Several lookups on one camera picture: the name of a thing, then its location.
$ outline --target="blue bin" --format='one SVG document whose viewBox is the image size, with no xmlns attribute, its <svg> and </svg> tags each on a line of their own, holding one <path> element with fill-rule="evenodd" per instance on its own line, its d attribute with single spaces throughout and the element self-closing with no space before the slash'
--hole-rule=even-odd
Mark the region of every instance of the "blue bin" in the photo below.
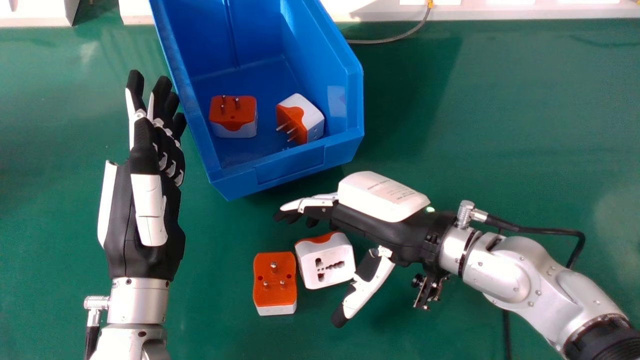
<svg viewBox="0 0 640 360">
<path fill-rule="evenodd" d="M 353 159 L 364 135 L 362 66 L 318 0 L 150 2 L 207 177 L 224 198 Z M 275 131 L 276 105 L 296 92 L 326 119 L 321 139 L 297 146 Z M 256 137 L 213 135 L 209 106 L 223 94 L 256 97 Z"/>
</svg>

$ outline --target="robotic arm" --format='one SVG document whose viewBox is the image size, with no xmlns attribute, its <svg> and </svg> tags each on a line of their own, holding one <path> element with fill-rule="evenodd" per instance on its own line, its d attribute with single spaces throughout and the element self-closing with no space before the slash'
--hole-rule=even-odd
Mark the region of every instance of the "robotic arm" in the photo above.
<svg viewBox="0 0 640 360">
<path fill-rule="evenodd" d="M 186 121 L 178 97 L 161 77 L 147 109 L 144 78 L 132 70 L 125 89 L 129 112 L 129 159 L 107 161 L 98 215 L 98 241 L 107 256 L 111 295 L 90 296 L 85 360 L 167 360 L 169 285 L 184 254 L 178 225 Z M 100 332 L 100 314 L 108 325 Z"/>
<path fill-rule="evenodd" d="M 283 205 L 274 216 L 288 223 L 307 216 L 307 226 L 328 220 L 372 240 L 354 282 L 332 323 L 342 327 L 373 296 L 394 265 L 420 263 L 414 307 L 429 309 L 449 274 L 482 292 L 496 306 L 517 313 L 570 360 L 640 359 L 640 333 L 620 308 L 589 278 L 554 261 L 537 242 L 523 236 L 482 233 L 471 221 L 521 233 L 584 235 L 561 229 L 522 228 L 463 201 L 457 214 L 436 212 L 429 199 L 374 172 L 343 179 L 338 192 Z M 572 254 L 569 267 L 581 247 Z"/>
</svg>

